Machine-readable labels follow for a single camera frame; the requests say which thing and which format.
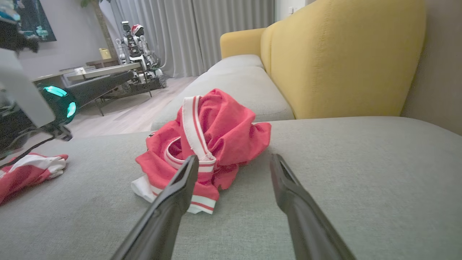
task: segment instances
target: sofa cushion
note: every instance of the sofa cushion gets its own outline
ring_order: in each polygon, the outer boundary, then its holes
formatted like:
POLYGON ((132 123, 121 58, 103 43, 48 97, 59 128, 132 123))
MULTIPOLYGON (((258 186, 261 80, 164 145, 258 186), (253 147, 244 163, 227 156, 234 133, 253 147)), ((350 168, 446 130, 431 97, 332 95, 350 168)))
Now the sofa cushion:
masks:
POLYGON ((273 33, 277 26, 280 26, 282 21, 275 22, 268 26, 265 31, 261 34, 261 45, 260 45, 260 58, 266 73, 271 77, 271 43, 273 41, 273 33))
POLYGON ((425 24, 424 0, 316 0, 274 28, 271 79, 297 119, 399 116, 425 24))
POLYGON ((174 120, 183 98, 205 95, 214 88, 223 90, 252 110, 256 114, 255 122, 294 119, 289 104, 266 72, 261 67, 242 67, 202 74, 165 106, 154 119, 151 129, 158 130, 166 122, 174 120))
POLYGON ((224 58, 223 60, 213 65, 210 69, 208 69, 208 71, 217 71, 222 69, 233 69, 242 67, 263 68, 263 63, 261 62, 260 57, 254 54, 237 55, 224 58))
MULTIPOLYGON (((358 260, 458 260, 462 137, 409 118, 272 122, 213 215, 183 216, 172 259, 294 259, 269 160, 284 157, 358 260)), ((109 259, 148 203, 130 189, 148 133, 41 147, 66 172, 0 206, 2 259, 109 259)))

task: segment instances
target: table leg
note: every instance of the table leg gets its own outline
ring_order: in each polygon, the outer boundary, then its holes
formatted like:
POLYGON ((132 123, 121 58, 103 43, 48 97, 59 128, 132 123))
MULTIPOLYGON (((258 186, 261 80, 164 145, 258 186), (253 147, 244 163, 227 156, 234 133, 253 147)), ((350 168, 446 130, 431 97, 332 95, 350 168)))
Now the table leg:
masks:
POLYGON ((104 117, 103 111, 101 110, 101 107, 99 107, 98 101, 96 101, 96 99, 95 99, 95 104, 96 104, 96 107, 98 108, 99 112, 101 113, 101 115, 104 117))

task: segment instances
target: painting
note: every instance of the painting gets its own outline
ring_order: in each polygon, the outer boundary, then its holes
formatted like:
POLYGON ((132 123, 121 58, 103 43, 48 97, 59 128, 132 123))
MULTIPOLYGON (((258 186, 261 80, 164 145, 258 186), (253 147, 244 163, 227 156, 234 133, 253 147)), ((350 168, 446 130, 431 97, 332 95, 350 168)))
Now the painting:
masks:
POLYGON ((56 37, 43 11, 40 0, 14 0, 19 14, 20 31, 26 36, 37 36, 41 42, 56 41, 56 37))

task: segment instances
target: seat cushion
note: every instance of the seat cushion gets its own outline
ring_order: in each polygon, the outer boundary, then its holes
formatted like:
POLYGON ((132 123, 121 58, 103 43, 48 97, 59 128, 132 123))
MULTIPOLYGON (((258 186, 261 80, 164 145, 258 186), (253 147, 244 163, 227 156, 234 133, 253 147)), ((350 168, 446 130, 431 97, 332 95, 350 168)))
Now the seat cushion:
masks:
MULTIPOLYGON (((458 260, 462 137, 409 118, 272 122, 213 215, 183 216, 172 259, 294 259, 269 160, 284 157, 358 260, 458 260)), ((66 172, 0 206, 2 259, 109 259, 149 204, 130 189, 147 133, 41 147, 66 172)))
POLYGON ((183 98, 205 95, 214 88, 223 90, 251 109, 256 114, 255 122, 294 119, 289 104, 266 72, 261 67, 251 66, 217 69, 202 74, 165 106, 154 119, 151 129, 158 130, 166 122, 174 120, 183 98))
POLYGON ((261 67, 263 63, 260 57, 255 54, 244 54, 224 58, 217 62, 208 71, 218 71, 223 69, 243 68, 243 67, 261 67))

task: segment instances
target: wooden floor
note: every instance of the wooden floor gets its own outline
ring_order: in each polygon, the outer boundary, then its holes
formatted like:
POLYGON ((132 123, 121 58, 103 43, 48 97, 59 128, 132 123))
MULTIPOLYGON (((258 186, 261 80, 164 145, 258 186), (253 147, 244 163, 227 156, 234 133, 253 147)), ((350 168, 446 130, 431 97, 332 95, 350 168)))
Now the wooden floor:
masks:
POLYGON ((149 131, 157 114, 195 79, 168 79, 166 88, 151 91, 152 98, 144 93, 114 100, 102 107, 104 117, 90 103, 67 127, 74 138, 149 131))

